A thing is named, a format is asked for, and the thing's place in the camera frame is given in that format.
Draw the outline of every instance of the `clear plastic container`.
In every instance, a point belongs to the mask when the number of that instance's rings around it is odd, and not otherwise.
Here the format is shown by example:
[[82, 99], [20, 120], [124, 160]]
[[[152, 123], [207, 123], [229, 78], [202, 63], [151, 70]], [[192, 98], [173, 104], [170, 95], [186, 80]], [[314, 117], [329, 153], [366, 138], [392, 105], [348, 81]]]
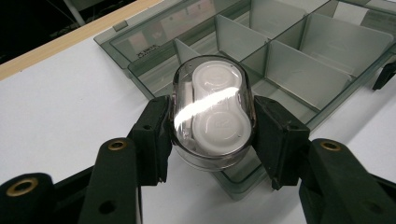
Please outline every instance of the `clear plastic container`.
[[198, 56], [175, 74], [171, 123], [178, 154], [193, 167], [221, 171], [241, 161], [253, 135], [247, 74], [220, 56]]

